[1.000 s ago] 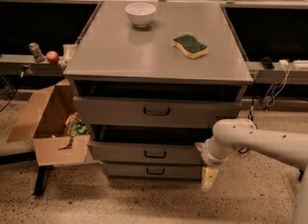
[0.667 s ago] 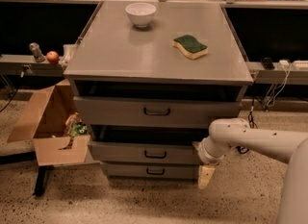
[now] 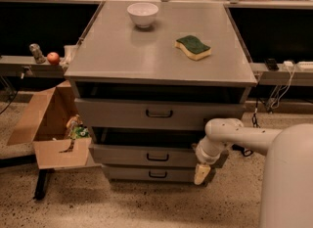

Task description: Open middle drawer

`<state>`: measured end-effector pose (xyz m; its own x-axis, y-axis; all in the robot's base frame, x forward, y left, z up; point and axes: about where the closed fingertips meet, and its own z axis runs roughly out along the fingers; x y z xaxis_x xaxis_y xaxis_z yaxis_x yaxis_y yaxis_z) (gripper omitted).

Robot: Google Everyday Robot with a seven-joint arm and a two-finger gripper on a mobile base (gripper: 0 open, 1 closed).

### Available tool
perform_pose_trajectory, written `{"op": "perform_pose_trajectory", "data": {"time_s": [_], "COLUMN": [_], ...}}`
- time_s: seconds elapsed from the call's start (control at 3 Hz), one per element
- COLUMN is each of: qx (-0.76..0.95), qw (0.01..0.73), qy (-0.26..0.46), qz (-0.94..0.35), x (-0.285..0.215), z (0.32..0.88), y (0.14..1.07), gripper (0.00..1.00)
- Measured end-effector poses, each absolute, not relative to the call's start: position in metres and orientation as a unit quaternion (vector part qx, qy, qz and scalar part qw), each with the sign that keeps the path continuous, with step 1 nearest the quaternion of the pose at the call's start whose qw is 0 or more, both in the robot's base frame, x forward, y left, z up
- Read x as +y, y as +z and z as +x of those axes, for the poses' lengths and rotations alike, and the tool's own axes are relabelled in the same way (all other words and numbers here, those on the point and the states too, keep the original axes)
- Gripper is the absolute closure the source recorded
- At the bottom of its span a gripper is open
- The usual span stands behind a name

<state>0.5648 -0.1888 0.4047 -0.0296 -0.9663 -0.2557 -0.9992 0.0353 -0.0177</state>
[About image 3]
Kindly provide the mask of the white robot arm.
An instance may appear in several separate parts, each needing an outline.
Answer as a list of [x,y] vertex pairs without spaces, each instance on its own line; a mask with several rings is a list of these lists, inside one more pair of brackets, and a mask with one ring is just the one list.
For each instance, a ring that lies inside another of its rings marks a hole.
[[235,118],[214,118],[196,144],[194,183],[199,185],[228,144],[265,157],[259,228],[313,228],[313,125],[286,129],[245,127]]

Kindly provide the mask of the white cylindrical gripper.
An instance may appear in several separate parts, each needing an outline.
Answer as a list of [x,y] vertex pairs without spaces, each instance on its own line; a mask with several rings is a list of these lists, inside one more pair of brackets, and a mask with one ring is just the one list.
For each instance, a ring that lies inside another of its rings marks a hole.
[[200,185],[209,174],[211,167],[209,164],[216,163],[221,153],[225,150],[223,142],[212,141],[208,137],[203,137],[196,146],[195,154],[200,163],[196,165],[194,183]]

